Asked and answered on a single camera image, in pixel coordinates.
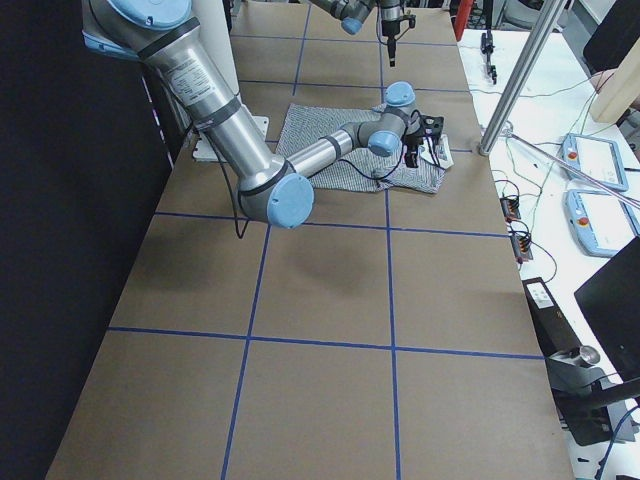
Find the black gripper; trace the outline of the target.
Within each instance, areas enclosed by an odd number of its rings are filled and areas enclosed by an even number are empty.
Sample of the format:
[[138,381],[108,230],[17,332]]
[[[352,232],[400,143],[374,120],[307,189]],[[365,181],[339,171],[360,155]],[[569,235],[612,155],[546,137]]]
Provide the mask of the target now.
[[409,125],[402,137],[406,148],[404,163],[407,168],[417,168],[419,159],[419,147],[427,145],[430,153],[436,153],[444,129],[443,116],[429,116],[422,113],[411,113]]
[[416,26],[416,19],[414,17],[399,17],[397,19],[380,21],[381,33],[387,39],[387,54],[389,60],[389,66],[394,68],[396,66],[396,43],[402,36],[400,33],[400,26],[403,22],[408,23],[408,28],[413,29]]

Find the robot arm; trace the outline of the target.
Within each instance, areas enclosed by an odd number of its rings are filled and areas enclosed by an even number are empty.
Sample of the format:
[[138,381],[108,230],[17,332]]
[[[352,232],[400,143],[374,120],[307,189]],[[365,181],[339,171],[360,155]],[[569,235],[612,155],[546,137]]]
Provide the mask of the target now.
[[372,12],[376,12],[376,37],[385,46],[389,66],[396,66],[398,41],[416,26],[416,17],[405,8],[405,1],[388,0],[311,0],[310,3],[334,19],[349,35],[356,35]]
[[378,119],[347,123],[290,157],[277,155],[242,102],[222,2],[105,0],[81,7],[86,46],[158,74],[237,175],[232,203],[252,220],[295,228],[312,211],[312,175],[359,148],[378,156],[400,152],[416,167],[431,134],[412,86],[399,81],[386,89]]

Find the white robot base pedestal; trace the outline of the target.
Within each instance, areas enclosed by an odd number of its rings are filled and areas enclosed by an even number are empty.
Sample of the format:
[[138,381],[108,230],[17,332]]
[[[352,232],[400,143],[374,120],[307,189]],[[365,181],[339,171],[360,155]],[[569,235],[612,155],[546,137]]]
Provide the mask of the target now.
[[231,163],[258,165],[262,162],[266,165],[271,151],[240,95],[229,37],[228,10],[222,0],[192,2],[192,12],[201,24],[201,43],[228,85],[232,99],[240,102],[240,108],[212,131],[214,143]]

